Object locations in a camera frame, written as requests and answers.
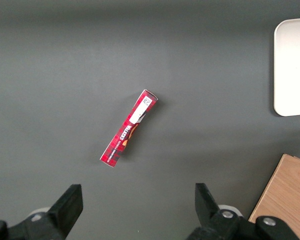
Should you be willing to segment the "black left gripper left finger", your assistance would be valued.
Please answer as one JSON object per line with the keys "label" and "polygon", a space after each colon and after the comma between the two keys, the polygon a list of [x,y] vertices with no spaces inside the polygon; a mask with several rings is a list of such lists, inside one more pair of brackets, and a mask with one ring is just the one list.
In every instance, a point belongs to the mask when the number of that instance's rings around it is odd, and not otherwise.
{"label": "black left gripper left finger", "polygon": [[82,211],[82,186],[72,184],[47,211],[10,227],[0,220],[0,240],[65,240]]}

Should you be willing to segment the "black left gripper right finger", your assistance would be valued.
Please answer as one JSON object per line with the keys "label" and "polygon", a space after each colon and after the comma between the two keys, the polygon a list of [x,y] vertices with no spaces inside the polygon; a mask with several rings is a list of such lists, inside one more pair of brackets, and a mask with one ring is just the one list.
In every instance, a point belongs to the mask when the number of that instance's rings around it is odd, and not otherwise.
{"label": "black left gripper right finger", "polygon": [[254,223],[231,209],[221,209],[204,183],[195,184],[195,211],[200,222],[188,240],[298,240],[280,218],[259,216]]}

